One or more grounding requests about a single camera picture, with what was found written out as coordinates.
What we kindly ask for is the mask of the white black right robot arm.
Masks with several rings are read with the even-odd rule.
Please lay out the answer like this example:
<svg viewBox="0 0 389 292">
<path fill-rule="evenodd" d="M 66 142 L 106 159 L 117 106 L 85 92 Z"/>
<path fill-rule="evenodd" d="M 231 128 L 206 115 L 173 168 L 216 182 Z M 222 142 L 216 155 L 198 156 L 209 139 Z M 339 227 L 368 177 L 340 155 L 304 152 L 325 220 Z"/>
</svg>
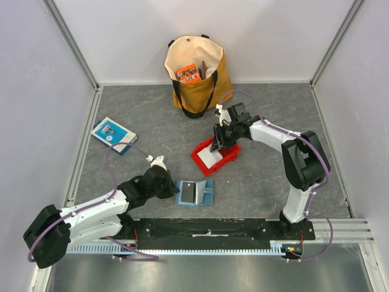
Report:
<svg viewBox="0 0 389 292">
<path fill-rule="evenodd" d="M 215 114 L 219 122 L 213 126 L 211 152 L 231 148 L 238 139 L 246 138 L 282 154 L 284 172 L 291 188 L 280 212 L 278 231 L 283 238 L 293 239 L 307 221 L 315 189 L 329 176 L 328 158 L 318 136 L 313 131 L 286 130 L 261 116 L 252 117 L 242 103 L 227 109 L 217 104 Z"/>
</svg>

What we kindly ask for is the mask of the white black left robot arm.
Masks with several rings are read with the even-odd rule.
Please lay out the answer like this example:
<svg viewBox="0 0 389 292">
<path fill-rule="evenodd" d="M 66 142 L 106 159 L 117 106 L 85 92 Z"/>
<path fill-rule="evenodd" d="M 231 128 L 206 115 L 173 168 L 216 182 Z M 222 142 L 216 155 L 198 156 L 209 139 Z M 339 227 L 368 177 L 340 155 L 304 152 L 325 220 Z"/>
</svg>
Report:
<svg viewBox="0 0 389 292">
<path fill-rule="evenodd" d="M 93 240 L 116 235 L 129 238 L 134 231 L 129 211 L 154 197 L 171 198 L 178 191 L 170 172 L 155 165 L 86 203 L 62 209 L 48 205 L 23 235 L 29 249 L 27 260 L 43 269 L 57 263 L 71 249 Z"/>
</svg>

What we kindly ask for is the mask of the blue leather card holder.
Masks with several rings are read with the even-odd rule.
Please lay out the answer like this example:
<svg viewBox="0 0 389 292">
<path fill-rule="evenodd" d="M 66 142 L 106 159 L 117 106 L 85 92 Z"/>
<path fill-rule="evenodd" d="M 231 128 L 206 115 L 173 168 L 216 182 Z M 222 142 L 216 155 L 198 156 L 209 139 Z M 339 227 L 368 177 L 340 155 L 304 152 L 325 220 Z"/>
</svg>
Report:
<svg viewBox="0 0 389 292">
<path fill-rule="evenodd" d="M 181 190 L 183 182 L 191 182 L 196 184 L 196 199 L 194 204 L 181 202 Z M 213 204 L 215 189 L 212 179 L 205 179 L 202 181 L 177 180 L 176 186 L 179 188 L 179 193 L 177 193 L 175 197 L 175 205 L 177 206 L 199 207 L 211 206 Z"/>
</svg>

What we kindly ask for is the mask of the black VIP credit card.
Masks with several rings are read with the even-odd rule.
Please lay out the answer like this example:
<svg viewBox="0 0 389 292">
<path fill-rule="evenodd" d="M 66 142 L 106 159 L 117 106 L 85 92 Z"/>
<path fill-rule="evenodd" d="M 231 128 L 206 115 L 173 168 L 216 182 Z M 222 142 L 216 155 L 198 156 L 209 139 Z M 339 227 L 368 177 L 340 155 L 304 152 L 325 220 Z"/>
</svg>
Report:
<svg viewBox="0 0 389 292">
<path fill-rule="evenodd" d="M 183 182 L 181 190 L 181 202 L 194 204 L 196 199 L 196 184 L 194 182 Z"/>
</svg>

